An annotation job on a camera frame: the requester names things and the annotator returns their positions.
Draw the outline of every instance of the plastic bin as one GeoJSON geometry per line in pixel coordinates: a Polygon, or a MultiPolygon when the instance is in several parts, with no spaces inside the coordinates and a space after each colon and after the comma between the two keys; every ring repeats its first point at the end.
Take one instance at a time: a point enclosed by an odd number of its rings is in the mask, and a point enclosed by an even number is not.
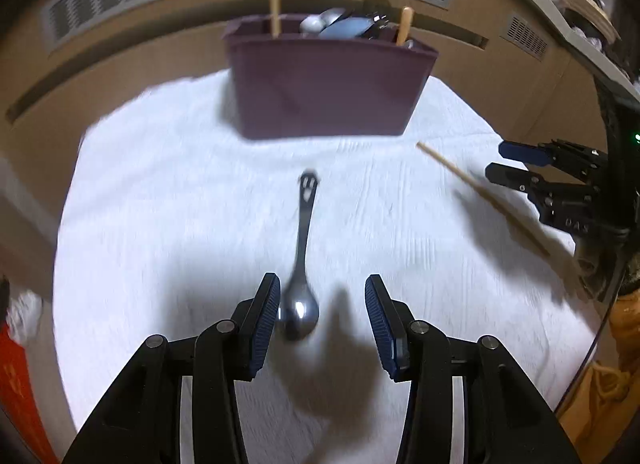
{"type": "Polygon", "coordinates": [[[303,36],[307,15],[283,15],[273,39],[268,16],[229,22],[225,45],[241,134],[248,139],[401,135],[438,57],[414,40],[303,36]]]}

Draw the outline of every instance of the blue gripper pad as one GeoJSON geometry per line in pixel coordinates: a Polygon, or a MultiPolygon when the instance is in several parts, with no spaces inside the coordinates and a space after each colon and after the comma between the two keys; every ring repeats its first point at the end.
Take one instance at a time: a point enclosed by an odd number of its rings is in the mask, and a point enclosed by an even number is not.
{"type": "Polygon", "coordinates": [[[553,159],[542,149],[529,144],[503,140],[498,146],[498,153],[502,158],[517,160],[534,166],[547,166],[553,159]]]}
{"type": "Polygon", "coordinates": [[[409,365],[406,331],[380,275],[367,278],[364,300],[382,367],[398,380],[409,365]]]}
{"type": "Polygon", "coordinates": [[[251,336],[251,351],[248,364],[249,374],[252,378],[262,368],[264,359],[267,356],[271,333],[278,315],[278,305],[280,305],[280,280],[275,274],[267,273],[264,275],[251,309],[247,313],[247,319],[254,321],[252,313],[254,312],[254,307],[258,308],[255,311],[257,315],[251,336]]]}

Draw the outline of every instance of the white tablecloth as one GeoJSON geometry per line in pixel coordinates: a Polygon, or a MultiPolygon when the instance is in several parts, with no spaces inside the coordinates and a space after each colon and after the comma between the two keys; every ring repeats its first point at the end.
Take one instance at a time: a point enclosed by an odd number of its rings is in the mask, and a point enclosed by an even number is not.
{"type": "MultiPolygon", "coordinates": [[[[571,238],[540,225],[524,194],[491,186],[554,253],[550,267],[415,147],[422,140],[483,179],[501,161],[500,137],[478,114],[430,78],[402,137],[249,142],[234,127],[231,92],[226,71],[158,86],[82,142],[54,279],[56,348],[78,428],[148,335],[197,335],[265,272],[286,285],[307,168],[320,179],[306,261],[320,320],[302,343],[274,339],[254,382],[237,385],[250,462],[395,460],[408,384],[380,365],[364,306],[372,273],[447,335],[497,336],[558,402],[598,322],[562,282],[571,238]]],[[[190,430],[188,386],[183,396],[190,430]]],[[[188,463],[188,436],[182,451],[188,463]]]]}

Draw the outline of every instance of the metal screw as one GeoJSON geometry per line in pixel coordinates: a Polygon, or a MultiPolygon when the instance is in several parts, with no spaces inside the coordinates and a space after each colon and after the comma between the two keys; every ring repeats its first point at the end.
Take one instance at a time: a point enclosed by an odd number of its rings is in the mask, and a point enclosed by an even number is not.
{"type": "Polygon", "coordinates": [[[482,338],[482,345],[484,346],[484,348],[487,348],[489,350],[495,350],[500,346],[500,341],[498,341],[498,339],[494,338],[493,336],[484,336],[482,338]]]}
{"type": "Polygon", "coordinates": [[[420,319],[412,321],[411,325],[409,325],[411,332],[414,334],[424,334],[429,331],[429,324],[426,321],[422,321],[420,319]]]}
{"type": "Polygon", "coordinates": [[[221,334],[226,334],[228,332],[233,332],[236,328],[236,324],[233,323],[230,319],[223,319],[216,324],[216,330],[221,334]]]}
{"type": "Polygon", "coordinates": [[[149,336],[145,340],[145,345],[147,347],[149,347],[150,349],[154,349],[154,348],[159,347],[160,345],[162,345],[163,341],[164,341],[164,338],[161,335],[154,334],[152,336],[149,336]]]}

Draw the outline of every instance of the red fabric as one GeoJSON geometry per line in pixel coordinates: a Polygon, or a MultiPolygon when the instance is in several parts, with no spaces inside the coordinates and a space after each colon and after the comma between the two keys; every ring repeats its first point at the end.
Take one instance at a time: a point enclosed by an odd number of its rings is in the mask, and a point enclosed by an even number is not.
{"type": "Polygon", "coordinates": [[[31,393],[24,349],[0,330],[0,403],[24,441],[43,464],[58,464],[31,393]]]}

